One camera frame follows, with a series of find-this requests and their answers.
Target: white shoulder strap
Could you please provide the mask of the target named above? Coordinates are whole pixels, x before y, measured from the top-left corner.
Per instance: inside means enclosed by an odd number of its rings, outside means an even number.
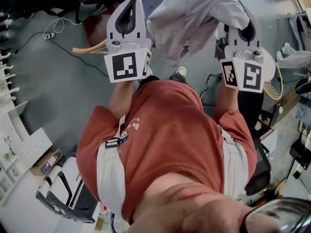
[[[97,153],[97,192],[103,205],[112,211],[116,218],[122,218],[125,200],[124,166],[118,154],[120,128],[125,116],[119,121],[115,136],[100,145]]]
[[[220,126],[219,129],[224,137],[225,195],[235,199],[247,185],[247,156],[239,143],[235,142]]]

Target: eyeglasses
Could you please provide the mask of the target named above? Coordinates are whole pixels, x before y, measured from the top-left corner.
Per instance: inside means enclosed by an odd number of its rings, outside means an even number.
[[[311,233],[311,201],[280,198],[249,212],[241,233]]]

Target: strap buckle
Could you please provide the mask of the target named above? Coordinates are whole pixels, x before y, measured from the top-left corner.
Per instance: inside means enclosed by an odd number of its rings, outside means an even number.
[[[113,137],[112,139],[106,142],[106,149],[117,148],[119,146],[119,138]]]
[[[237,144],[232,138],[226,138],[226,137],[224,137],[224,139],[225,139],[225,142],[226,142],[227,144],[230,144],[230,145],[236,145],[236,144]]]

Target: white shelving unit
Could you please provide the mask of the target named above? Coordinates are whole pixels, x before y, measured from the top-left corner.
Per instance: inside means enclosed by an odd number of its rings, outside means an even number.
[[[1,86],[1,92],[8,90],[7,85]],[[42,128],[28,134],[19,117],[26,105],[27,101],[15,107],[11,100],[0,105],[0,205],[26,171],[52,146]]]

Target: black cable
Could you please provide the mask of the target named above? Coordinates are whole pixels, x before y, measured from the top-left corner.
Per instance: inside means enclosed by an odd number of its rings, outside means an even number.
[[[15,54],[17,54],[19,50],[21,50],[24,46],[26,46],[27,43],[31,40],[31,38],[33,38],[35,35],[37,35],[37,34],[39,34],[39,33],[45,33],[45,32],[37,32],[37,33],[34,33],[32,36],[30,36],[30,38],[28,39],[28,41],[26,41],[26,43],[25,43],[23,46],[21,46],[20,48],[18,48],[18,49],[15,50]]]
[[[110,216],[110,226],[111,226],[111,230],[112,230],[112,233],[117,233],[116,230],[115,230],[115,227],[113,226],[114,220],[115,220],[115,214],[114,214],[114,213],[111,213],[111,216]]]
[[[207,80],[206,80],[206,89],[203,91],[203,92],[201,92],[201,94],[200,94],[200,99],[201,99],[201,101],[202,101],[202,103],[204,103],[203,102],[203,100],[202,100],[202,95],[203,95],[203,93],[205,93],[208,89],[209,89],[209,83],[208,83],[208,81],[209,81],[209,78],[210,77],[214,77],[214,78],[218,78],[218,77],[220,77],[220,76],[222,76],[222,73],[218,73],[218,74],[209,74],[209,76],[207,77]]]
[[[296,81],[301,80],[301,79],[303,79],[303,78],[305,78],[305,77],[301,77],[301,78],[299,78],[299,79],[292,80],[292,81],[288,81],[288,82],[284,82],[284,81],[283,81],[283,83],[291,83],[291,82],[296,82]]]
[[[50,39],[50,41],[55,44],[56,46],[58,46],[60,49],[62,49],[63,51],[65,51],[67,54],[69,54],[70,56],[72,57],[75,57],[75,58],[78,58],[82,63],[84,63],[85,65],[89,66],[89,67],[93,67],[95,68],[96,70],[98,70],[101,74],[103,74],[105,77],[109,77],[108,75],[104,74],[102,71],[99,70],[99,68],[97,66],[94,66],[94,65],[91,65],[91,64],[88,64],[86,63],[83,59],[81,59],[80,57],[76,56],[76,55],[73,55],[72,53],[70,53],[69,51],[67,51],[66,49],[64,49],[62,46],[60,46],[58,43],[56,42],[53,42],[52,39]]]
[[[18,48],[18,49],[15,50],[15,54],[17,54],[18,51],[20,51],[24,46],[26,46],[26,45],[28,44],[28,42],[29,42],[35,35],[37,35],[37,34],[39,34],[39,33],[49,33],[49,32],[37,32],[37,33],[34,33],[32,36],[29,37],[29,39],[26,41],[26,43],[25,43],[23,46],[21,46],[20,48]],[[71,54],[69,51],[67,51],[66,49],[64,49],[64,48],[63,48],[62,46],[60,46],[58,43],[53,42],[52,39],[50,39],[50,41],[51,41],[53,44],[55,44],[56,46],[58,46],[60,49],[62,49],[62,50],[65,51],[66,53],[68,53],[70,56],[75,57],[75,58],[78,58],[78,59],[79,59],[81,62],[83,62],[85,65],[87,65],[87,66],[89,66],[89,67],[93,67],[93,68],[97,69],[97,70],[98,70],[101,74],[103,74],[105,77],[109,77],[108,75],[106,75],[106,74],[104,74],[102,71],[100,71],[100,70],[98,69],[98,67],[96,67],[96,66],[94,66],[94,65],[91,65],[91,64],[88,64],[88,63],[86,63],[83,59],[81,59],[80,57]]]
[[[287,81],[287,82],[285,82],[285,81],[283,80],[283,83],[296,82],[296,81],[299,81],[299,80],[301,80],[301,79],[303,79],[303,78],[305,78],[305,77],[310,77],[310,76],[311,76],[311,75],[307,75],[307,76],[301,77],[301,78],[299,78],[299,79],[291,80],[291,81]],[[281,83],[281,78],[279,78],[277,75],[276,75],[276,79],[277,79],[277,81],[278,81],[279,83]]]

